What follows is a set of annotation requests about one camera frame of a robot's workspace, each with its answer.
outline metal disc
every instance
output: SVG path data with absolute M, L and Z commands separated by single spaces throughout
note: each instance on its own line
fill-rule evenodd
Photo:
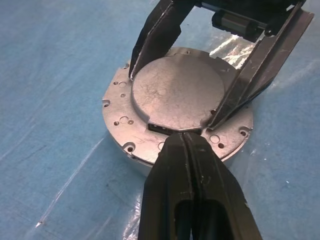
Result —
M 161 129 L 200 130 L 223 161 L 248 140 L 253 128 L 250 107 L 214 131 L 205 128 L 237 73 L 224 60 L 179 47 L 142 68 L 133 82 L 128 72 L 128 65 L 116 72 L 103 97 L 102 112 L 115 142 L 138 165 L 155 163 L 168 137 Z

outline mounting hole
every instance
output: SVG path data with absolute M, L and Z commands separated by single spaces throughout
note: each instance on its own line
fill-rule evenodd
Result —
M 136 149 L 136 145 L 133 142 L 129 141 L 123 145 L 122 149 L 127 153 L 132 153 Z
M 129 67 L 129 63 L 126 63 L 122 69 L 127 69 Z
M 127 116 L 120 117 L 120 123 L 126 124 L 128 122 L 129 118 Z
M 161 150 L 164 147 L 165 142 L 162 141 L 158 144 L 158 149 Z
M 119 83 L 120 88 L 124 88 L 126 85 L 127 85 L 127 83 L 125 81 L 122 81 Z
M 110 105 L 110 100 L 104 100 L 104 105 L 103 105 L 103 107 L 109 107 L 109 105 Z
M 245 138 L 247 138 L 250 134 L 251 129 L 246 127 L 246 126 L 242 126 L 239 127 L 239 133 L 244 136 Z
M 220 142 L 220 137 L 217 136 L 217 135 L 212 135 L 210 137 L 210 141 L 213 143 L 213 144 L 217 144 L 218 142 Z

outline blue tablecloth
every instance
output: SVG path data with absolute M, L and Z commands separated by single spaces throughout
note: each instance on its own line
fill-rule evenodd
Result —
M 111 139 L 101 99 L 156 3 L 0 1 L 1 240 L 137 239 L 145 178 Z M 320 2 L 304 8 L 315 19 L 231 160 L 264 240 L 320 236 Z M 245 55 L 211 16 L 193 9 L 175 45 Z

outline circular metal housing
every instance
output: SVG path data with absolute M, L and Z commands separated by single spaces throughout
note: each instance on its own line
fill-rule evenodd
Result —
M 127 155 L 151 167 L 166 138 L 191 131 L 206 138 L 225 161 L 248 140 L 253 128 L 247 106 L 218 129 L 207 123 L 237 70 L 209 53 L 175 47 L 143 67 L 134 81 L 129 65 L 119 69 L 102 100 L 105 124 Z

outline screw hole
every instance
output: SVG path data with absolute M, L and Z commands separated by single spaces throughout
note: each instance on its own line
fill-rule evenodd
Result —
M 120 123 L 126 124 L 128 122 L 129 118 L 127 116 L 120 117 Z
M 160 142 L 160 143 L 158 144 L 159 150 L 161 150 L 161 149 L 164 147 L 164 144 L 165 144 L 164 141 L 162 141 L 162 142 Z
M 127 85 L 125 81 L 119 82 L 119 87 L 124 88 Z
M 104 102 L 104 105 L 103 105 L 103 106 L 104 106 L 105 108 L 110 105 L 110 100 L 103 100 L 103 102 Z
M 126 63 L 122 69 L 127 69 L 129 67 L 129 63 Z
M 210 137 L 210 141 L 213 143 L 213 144 L 217 144 L 220 142 L 220 137 L 218 135 L 212 135 Z

